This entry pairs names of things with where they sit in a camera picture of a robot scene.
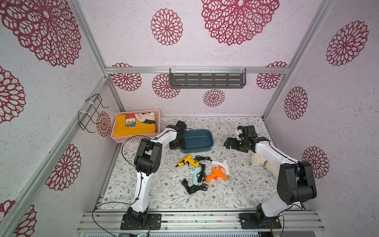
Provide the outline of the pink plastic basket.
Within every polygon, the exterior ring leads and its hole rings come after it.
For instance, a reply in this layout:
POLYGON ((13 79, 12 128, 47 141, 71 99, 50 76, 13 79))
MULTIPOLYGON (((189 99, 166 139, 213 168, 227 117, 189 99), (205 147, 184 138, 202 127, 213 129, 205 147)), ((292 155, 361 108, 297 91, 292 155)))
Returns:
POLYGON ((159 109, 120 112, 120 113, 118 113, 116 115, 116 117, 115 117, 113 129, 112 129, 112 132, 111 132, 111 138, 116 143, 124 143, 127 140, 128 141, 137 141, 138 139, 143 138, 143 137, 154 138, 156 135, 158 135, 160 133, 160 110, 159 109), (155 117, 156 117, 156 132, 155 133, 151 133, 151 134, 141 134, 141 135, 133 135, 133 136, 114 137, 114 129, 115 129, 116 117, 118 115, 126 115, 126 114, 134 114, 134 113, 154 113, 155 117))

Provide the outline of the yellow glue gun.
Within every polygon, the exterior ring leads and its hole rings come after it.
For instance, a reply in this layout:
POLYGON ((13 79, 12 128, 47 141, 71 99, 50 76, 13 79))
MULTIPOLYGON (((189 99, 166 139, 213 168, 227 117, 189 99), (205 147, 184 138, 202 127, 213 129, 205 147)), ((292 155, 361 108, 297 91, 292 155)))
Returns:
POLYGON ((184 158, 182 158, 178 164, 175 167, 182 167, 184 165, 192 165, 195 168, 199 167, 199 162, 196 162, 193 158, 192 155, 186 155, 184 158))

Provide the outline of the grey wall shelf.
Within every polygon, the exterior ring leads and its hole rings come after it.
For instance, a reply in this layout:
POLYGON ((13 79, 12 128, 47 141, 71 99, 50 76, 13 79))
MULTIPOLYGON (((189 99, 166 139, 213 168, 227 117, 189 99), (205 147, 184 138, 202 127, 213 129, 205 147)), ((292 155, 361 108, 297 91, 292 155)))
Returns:
POLYGON ((169 69, 169 84, 172 89, 242 89, 246 85, 246 73, 198 73, 176 72, 169 69))

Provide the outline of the dark teal storage box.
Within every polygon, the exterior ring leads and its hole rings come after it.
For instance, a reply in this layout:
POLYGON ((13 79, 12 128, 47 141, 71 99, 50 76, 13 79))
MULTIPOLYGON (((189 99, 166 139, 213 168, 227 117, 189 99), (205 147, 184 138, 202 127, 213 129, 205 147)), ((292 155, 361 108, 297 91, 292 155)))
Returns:
POLYGON ((184 134, 185 147, 180 151, 184 154, 208 152, 214 145, 211 131, 207 129, 196 129, 186 131, 184 134))

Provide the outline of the white glue gun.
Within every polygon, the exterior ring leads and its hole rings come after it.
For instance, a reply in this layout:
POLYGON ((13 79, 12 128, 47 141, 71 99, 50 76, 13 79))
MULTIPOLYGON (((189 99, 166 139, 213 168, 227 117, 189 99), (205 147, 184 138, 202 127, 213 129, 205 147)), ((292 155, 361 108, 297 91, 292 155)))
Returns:
POLYGON ((221 169, 223 169, 225 171, 226 176, 230 175, 230 168, 229 168, 229 165, 228 165, 226 160, 220 162, 220 161, 213 160, 210 157, 203 157, 203 156, 199 156, 199 155, 196 155, 194 160, 196 162, 210 161, 214 166, 221 167, 221 169))

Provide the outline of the mint green glue gun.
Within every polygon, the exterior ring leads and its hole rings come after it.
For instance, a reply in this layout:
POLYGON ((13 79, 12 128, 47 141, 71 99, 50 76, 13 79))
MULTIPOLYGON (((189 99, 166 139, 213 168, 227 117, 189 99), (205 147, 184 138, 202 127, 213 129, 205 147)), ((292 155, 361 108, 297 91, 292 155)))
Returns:
POLYGON ((205 183, 200 183, 198 178, 200 177, 202 173, 202 168, 197 167, 197 168, 192 168, 189 171, 190 175, 192 176, 193 184, 190 186, 189 182, 187 179, 183 179, 181 181, 182 186, 185 188, 186 192, 189 195, 195 194, 198 191, 207 191, 208 190, 208 185, 205 183))

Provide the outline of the white plush toy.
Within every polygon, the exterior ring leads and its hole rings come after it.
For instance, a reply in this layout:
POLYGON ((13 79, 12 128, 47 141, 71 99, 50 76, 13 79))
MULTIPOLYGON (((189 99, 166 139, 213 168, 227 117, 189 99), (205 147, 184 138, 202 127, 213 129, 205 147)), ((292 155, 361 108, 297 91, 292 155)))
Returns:
POLYGON ((258 155, 257 153, 253 153, 251 156, 251 165, 252 166, 263 166, 266 170, 268 170, 275 179, 278 179, 279 171, 269 163, 265 158, 258 155))

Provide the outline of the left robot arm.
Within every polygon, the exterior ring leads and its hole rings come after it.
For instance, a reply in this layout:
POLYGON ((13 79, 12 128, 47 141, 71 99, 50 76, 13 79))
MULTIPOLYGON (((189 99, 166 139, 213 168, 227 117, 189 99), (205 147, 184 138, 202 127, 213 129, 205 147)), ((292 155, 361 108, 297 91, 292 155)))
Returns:
POLYGON ((149 191, 154 174, 160 167, 162 150, 166 145, 176 150, 185 147, 184 134, 187 125, 178 121, 168 125, 165 130, 154 138, 144 137, 140 140, 134 159, 137 184, 134 201, 126 212, 126 221, 136 227, 145 227, 148 222, 149 191))

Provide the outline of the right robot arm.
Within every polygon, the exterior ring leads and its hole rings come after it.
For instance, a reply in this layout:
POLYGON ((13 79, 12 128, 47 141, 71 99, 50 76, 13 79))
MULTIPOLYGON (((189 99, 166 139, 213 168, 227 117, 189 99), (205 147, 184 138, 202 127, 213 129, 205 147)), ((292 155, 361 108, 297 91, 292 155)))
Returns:
POLYGON ((253 125, 239 126, 238 138, 229 137, 224 142, 226 149, 240 152, 253 152, 255 157, 268 162, 271 170, 278 173, 276 194, 268 201, 257 205, 254 215, 240 216, 241 226, 253 223, 259 229, 283 227, 279 216, 292 206, 303 203, 317 196, 317 189, 312 165, 307 161, 298 161, 276 148, 269 139, 260 137, 253 125))

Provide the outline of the yellow printed cloth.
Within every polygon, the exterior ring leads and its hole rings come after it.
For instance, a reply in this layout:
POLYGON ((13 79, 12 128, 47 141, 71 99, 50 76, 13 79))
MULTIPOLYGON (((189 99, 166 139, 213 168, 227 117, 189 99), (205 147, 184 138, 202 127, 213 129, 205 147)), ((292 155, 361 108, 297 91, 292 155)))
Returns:
POLYGON ((151 134, 156 132, 154 113, 134 113, 116 117, 114 137, 151 134))

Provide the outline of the orange glue gun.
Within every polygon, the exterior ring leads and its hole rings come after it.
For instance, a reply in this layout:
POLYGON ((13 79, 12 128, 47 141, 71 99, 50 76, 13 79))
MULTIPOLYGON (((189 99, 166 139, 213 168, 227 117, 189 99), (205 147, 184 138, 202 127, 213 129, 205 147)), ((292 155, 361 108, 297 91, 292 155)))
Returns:
POLYGON ((206 182, 210 183, 211 180, 217 180, 218 178, 221 178, 223 180, 228 180, 227 175, 224 173, 225 169, 222 166, 213 167, 212 173, 206 178, 206 182))

